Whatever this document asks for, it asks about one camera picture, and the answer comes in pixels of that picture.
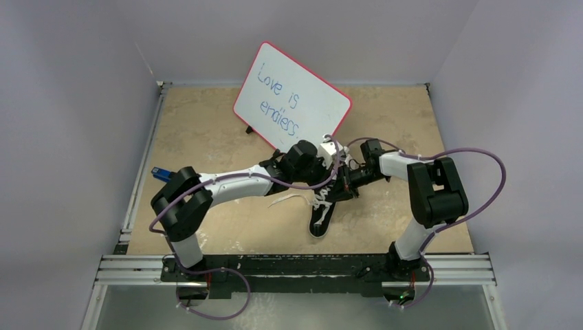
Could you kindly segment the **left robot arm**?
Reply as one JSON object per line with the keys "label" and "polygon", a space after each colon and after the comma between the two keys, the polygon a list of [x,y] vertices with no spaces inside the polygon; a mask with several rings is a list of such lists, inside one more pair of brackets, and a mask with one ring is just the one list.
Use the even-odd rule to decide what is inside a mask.
{"label": "left robot arm", "polygon": [[328,184],[340,165],[343,147],[330,135],[316,146],[301,140],[286,153],[275,152],[250,168],[227,173],[197,173],[187,166],[173,173],[154,195],[154,223],[179,261],[178,272],[187,281],[205,272],[204,255],[196,232],[207,212],[219,204],[246,197],[264,197],[286,190],[315,190]]}

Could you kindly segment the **black canvas sneaker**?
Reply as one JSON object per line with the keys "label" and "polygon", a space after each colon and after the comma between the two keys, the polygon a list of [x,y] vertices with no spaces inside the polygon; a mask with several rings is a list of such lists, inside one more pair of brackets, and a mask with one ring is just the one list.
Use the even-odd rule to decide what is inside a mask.
{"label": "black canvas sneaker", "polygon": [[314,191],[309,221],[309,233],[313,238],[322,238],[327,233],[336,204],[332,184]]}

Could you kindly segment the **white shoelace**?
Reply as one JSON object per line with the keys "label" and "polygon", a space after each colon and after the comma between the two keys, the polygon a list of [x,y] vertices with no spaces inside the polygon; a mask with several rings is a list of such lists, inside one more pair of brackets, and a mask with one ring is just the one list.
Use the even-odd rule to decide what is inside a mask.
{"label": "white shoelace", "polygon": [[288,194],[285,195],[284,197],[280,197],[278,199],[273,200],[273,202],[268,206],[268,208],[271,208],[273,205],[283,202],[287,199],[301,197],[306,201],[307,205],[312,206],[314,211],[323,208],[322,214],[317,218],[317,221],[314,223],[314,225],[321,226],[325,221],[327,213],[330,211],[333,205],[333,202],[327,200],[328,194],[329,194],[328,188],[320,188],[318,192],[315,192],[313,194],[313,199],[311,201],[308,200],[308,198],[302,194]]}

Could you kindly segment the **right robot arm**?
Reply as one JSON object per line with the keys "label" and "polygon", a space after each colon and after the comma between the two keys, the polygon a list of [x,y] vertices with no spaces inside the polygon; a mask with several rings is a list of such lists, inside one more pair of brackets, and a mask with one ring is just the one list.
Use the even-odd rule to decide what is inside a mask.
{"label": "right robot arm", "polygon": [[385,179],[408,184],[412,219],[385,255],[388,275],[401,280],[421,267],[421,258],[438,230],[468,212],[468,198],[454,161],[449,157],[422,160],[398,150],[384,150],[378,139],[360,145],[363,165],[340,167],[334,183],[326,188],[326,202],[335,204],[358,197],[358,189]]}

